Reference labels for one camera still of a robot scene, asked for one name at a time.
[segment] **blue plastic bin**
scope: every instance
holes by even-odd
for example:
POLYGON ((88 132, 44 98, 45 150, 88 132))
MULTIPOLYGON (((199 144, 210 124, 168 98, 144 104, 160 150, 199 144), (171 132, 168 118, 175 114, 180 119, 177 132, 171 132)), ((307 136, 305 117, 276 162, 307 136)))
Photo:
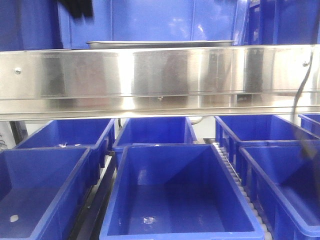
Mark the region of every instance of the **blue plastic bin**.
POLYGON ((233 40, 243 44, 249 0, 93 0, 94 19, 59 6, 64 48, 88 41, 233 40))
POLYGON ((300 114, 301 127, 320 136, 320 114, 300 114))
POLYGON ((100 178, 100 167, 105 167, 105 156, 114 143, 114 123, 114 119, 50 121, 15 148, 91 148, 90 172, 92 184, 96 184, 100 178))
POLYGON ((60 48, 57 1, 1 0, 0 51, 60 48))
POLYGON ((319 44, 319 0, 260 0, 249 9, 248 42, 319 44))
POLYGON ((127 147, 100 240, 263 240, 211 145, 127 147))
POLYGON ((297 145, 296 135, 304 140, 319 140, 314 134, 276 115, 216 116, 215 134, 219 146, 239 173, 239 147, 297 145))
POLYGON ((90 151, 0 152, 0 239, 67 240, 89 190, 90 151))
POLYGON ((300 146, 240 149, 242 185, 274 240, 320 239, 320 146, 314 159, 300 146))
POLYGON ((112 150, 117 167, 126 146, 154 144, 192 144, 197 141, 188 117, 130 118, 124 123, 112 150))

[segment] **metal frame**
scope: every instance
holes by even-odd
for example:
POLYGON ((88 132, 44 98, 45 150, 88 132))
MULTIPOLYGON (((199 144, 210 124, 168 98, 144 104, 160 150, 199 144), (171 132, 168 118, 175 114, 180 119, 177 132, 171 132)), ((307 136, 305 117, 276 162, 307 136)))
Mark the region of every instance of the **metal frame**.
POLYGON ((0 118, 320 112, 320 45, 0 52, 0 118))

